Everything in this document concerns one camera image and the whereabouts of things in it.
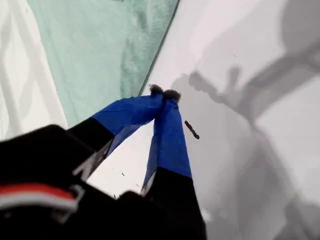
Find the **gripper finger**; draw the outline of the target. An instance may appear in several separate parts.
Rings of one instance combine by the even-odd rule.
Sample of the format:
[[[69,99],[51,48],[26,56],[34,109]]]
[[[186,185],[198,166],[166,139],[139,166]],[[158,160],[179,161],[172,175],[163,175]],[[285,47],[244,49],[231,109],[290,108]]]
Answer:
[[[166,90],[153,123],[143,193],[174,222],[203,225],[178,102],[181,95]]]
[[[152,84],[149,95],[117,100],[69,128],[70,134],[93,150],[72,174],[87,180],[124,140],[156,117],[163,103],[163,89]]]

